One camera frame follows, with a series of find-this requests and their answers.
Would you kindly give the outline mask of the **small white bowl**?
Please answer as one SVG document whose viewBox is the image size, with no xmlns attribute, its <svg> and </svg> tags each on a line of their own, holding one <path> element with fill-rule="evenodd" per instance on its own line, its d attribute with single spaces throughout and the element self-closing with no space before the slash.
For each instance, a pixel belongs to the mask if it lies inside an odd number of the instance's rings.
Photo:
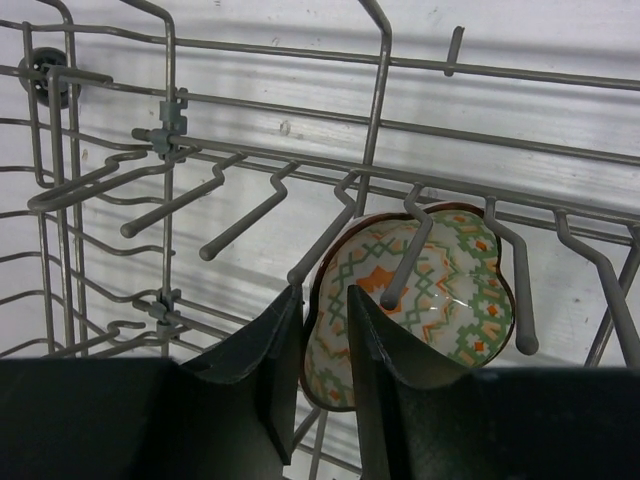
<svg viewBox="0 0 640 480">
<path fill-rule="evenodd" d="M 500 271 L 501 239 L 476 206 L 436 203 L 425 212 L 433 226 L 397 306 L 384 313 L 444 356 L 482 367 L 504 349 L 515 325 L 514 295 Z M 378 301 L 418 227 L 417 219 L 402 212 L 357 218 L 315 269 L 300 384 L 316 406 L 354 410 L 347 290 L 357 285 Z"/>
</svg>

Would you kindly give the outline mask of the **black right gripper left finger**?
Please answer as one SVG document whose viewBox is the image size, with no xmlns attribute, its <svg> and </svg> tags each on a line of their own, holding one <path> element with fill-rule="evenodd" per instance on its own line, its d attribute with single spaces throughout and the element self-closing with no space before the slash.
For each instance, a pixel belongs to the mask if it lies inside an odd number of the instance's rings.
<svg viewBox="0 0 640 480">
<path fill-rule="evenodd" d="M 5 479 L 278 479 L 294 450 L 303 293 L 185 363 L 1 364 Z"/>
</svg>

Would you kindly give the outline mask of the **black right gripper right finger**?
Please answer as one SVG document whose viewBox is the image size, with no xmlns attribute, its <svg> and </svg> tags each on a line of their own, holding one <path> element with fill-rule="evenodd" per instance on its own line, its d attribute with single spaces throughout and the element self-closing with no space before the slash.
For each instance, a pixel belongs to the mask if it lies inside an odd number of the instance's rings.
<svg viewBox="0 0 640 480">
<path fill-rule="evenodd" d="M 635 479 L 634 368 L 470 369 L 348 290 L 366 479 Z"/>
</svg>

